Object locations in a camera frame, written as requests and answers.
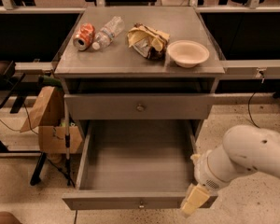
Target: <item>floor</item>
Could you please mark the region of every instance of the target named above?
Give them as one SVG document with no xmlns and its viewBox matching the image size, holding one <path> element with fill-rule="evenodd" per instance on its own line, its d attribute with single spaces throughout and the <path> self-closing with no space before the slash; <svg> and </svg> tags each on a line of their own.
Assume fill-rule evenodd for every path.
<svg viewBox="0 0 280 224">
<path fill-rule="evenodd" d="M 197 141 L 199 153 L 219 146 L 223 134 L 237 124 L 251 124 L 247 112 L 250 94 L 220 95 L 204 122 Z M 0 110 L 0 119 L 18 130 L 26 119 L 24 108 L 9 114 Z M 280 132 L 280 101 L 271 94 L 256 94 L 250 106 L 258 126 Z M 9 148 L 37 148 L 37 135 L 12 132 L 0 122 L 0 139 Z M 64 193 L 75 192 L 64 176 L 48 161 L 40 175 L 41 182 L 30 186 L 37 157 L 0 157 L 0 211 L 8 211 L 23 224 L 74 223 L 75 211 L 62 200 Z M 73 179 L 77 177 L 79 155 L 73 157 Z M 78 211 L 77 224 L 280 224 L 280 180 L 261 173 L 241 177 L 222 189 L 210 209 L 199 209 L 188 219 L 178 210 L 109 210 Z"/>
</svg>

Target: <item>drawer handle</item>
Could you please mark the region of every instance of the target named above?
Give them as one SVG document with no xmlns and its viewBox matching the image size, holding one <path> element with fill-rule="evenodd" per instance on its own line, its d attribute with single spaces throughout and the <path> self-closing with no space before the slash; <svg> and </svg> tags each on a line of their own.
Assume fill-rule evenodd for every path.
<svg viewBox="0 0 280 224">
<path fill-rule="evenodd" d="M 144 208 L 145 208 L 145 207 L 144 207 L 143 202 L 140 202 L 139 209 L 144 209 Z"/>
<path fill-rule="evenodd" d="M 142 104 L 138 104 L 137 108 L 136 108 L 139 112 L 143 112 L 146 110 L 146 107 Z"/>
</svg>

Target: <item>plastic water bottle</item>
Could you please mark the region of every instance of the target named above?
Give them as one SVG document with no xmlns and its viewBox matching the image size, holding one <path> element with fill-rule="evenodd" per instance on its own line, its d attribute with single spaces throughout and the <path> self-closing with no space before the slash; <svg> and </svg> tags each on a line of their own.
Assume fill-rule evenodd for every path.
<svg viewBox="0 0 280 224">
<path fill-rule="evenodd" d="M 121 17 L 114 17 L 95 35 L 92 47 L 94 49 L 106 48 L 123 30 L 123 19 Z"/>
</svg>

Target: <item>red soda can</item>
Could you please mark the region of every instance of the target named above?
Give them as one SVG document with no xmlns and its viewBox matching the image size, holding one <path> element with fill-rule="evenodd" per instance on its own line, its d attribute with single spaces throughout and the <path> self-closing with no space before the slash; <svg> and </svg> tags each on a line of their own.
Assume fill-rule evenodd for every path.
<svg viewBox="0 0 280 224">
<path fill-rule="evenodd" d="M 87 49 L 93 42 L 95 29 L 90 23 L 84 23 L 73 36 L 74 46 L 78 50 Z"/>
</svg>

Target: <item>crumpled paper bag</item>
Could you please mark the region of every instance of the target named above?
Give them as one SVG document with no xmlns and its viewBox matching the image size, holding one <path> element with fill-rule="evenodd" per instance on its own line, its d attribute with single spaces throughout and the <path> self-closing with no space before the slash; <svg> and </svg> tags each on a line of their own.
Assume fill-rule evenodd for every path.
<svg viewBox="0 0 280 224">
<path fill-rule="evenodd" d="M 151 60 L 164 58 L 170 35 L 137 23 L 128 33 L 129 48 Z"/>
</svg>

